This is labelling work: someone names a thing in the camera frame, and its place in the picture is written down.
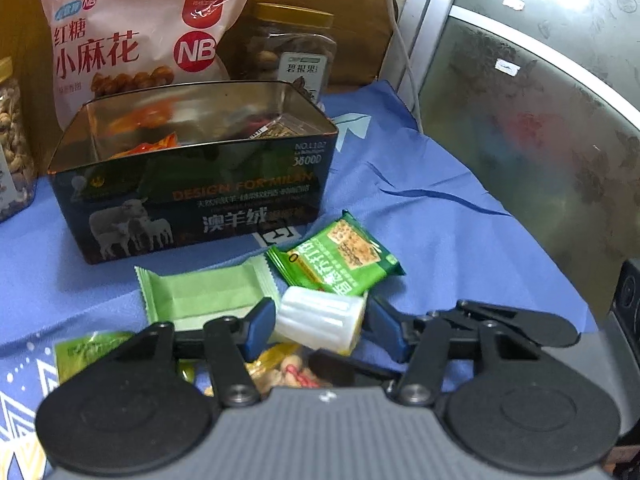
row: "yellow jar lid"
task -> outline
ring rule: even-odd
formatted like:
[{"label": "yellow jar lid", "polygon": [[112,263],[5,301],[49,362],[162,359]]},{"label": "yellow jar lid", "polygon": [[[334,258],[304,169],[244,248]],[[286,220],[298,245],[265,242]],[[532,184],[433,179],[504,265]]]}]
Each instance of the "yellow jar lid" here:
[{"label": "yellow jar lid", "polygon": [[0,59],[0,83],[5,79],[9,79],[14,73],[14,62],[11,57],[3,57]]},{"label": "yellow jar lid", "polygon": [[265,22],[317,28],[331,28],[334,23],[334,16],[328,12],[279,4],[255,4],[254,16]]}]

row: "pink snack bag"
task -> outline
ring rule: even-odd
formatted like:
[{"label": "pink snack bag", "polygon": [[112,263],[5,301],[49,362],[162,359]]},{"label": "pink snack bag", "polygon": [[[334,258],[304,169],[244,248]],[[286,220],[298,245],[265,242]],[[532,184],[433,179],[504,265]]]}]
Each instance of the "pink snack bag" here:
[{"label": "pink snack bag", "polygon": [[247,0],[42,0],[64,130],[96,97],[228,79],[216,55]]}]

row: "yellow-green package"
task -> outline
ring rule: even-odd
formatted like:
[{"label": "yellow-green package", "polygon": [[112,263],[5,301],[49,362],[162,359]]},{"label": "yellow-green package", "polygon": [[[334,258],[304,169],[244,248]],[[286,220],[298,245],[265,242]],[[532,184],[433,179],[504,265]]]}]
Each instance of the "yellow-green package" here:
[{"label": "yellow-green package", "polygon": [[342,217],[289,251],[267,257],[289,285],[361,296],[390,274],[404,274],[393,254],[343,211]]},{"label": "yellow-green package", "polygon": [[[132,336],[133,332],[93,332],[84,337],[57,343],[53,352],[58,370],[58,382],[62,384],[68,381]],[[195,380],[193,363],[180,361],[178,368],[181,377],[193,383]]]},{"label": "yellow-green package", "polygon": [[262,298],[276,307],[280,294],[263,254],[243,264],[158,276],[136,267],[149,323],[171,321],[176,330],[197,330],[210,319],[243,317]]}]

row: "white jar label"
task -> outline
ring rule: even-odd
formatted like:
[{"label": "white jar label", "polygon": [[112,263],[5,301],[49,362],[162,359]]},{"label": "white jar label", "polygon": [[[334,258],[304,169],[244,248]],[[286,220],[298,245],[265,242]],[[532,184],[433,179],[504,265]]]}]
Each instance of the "white jar label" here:
[{"label": "white jar label", "polygon": [[15,189],[9,165],[6,163],[2,146],[0,146],[0,209],[9,207],[9,204],[14,202],[16,198],[18,198],[18,190]]},{"label": "white jar label", "polygon": [[326,56],[303,52],[284,52],[280,57],[278,80],[293,83],[305,89],[313,102],[317,103],[324,81]]}]

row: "black box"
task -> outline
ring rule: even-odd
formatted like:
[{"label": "black box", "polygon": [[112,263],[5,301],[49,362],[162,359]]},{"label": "black box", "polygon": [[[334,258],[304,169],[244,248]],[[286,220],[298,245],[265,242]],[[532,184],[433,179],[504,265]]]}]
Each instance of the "black box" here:
[{"label": "black box", "polygon": [[[255,133],[270,121],[290,129]],[[172,133],[179,147],[111,158]],[[288,83],[175,85],[86,104],[49,179],[95,264],[312,222],[336,139],[335,125]]]}]

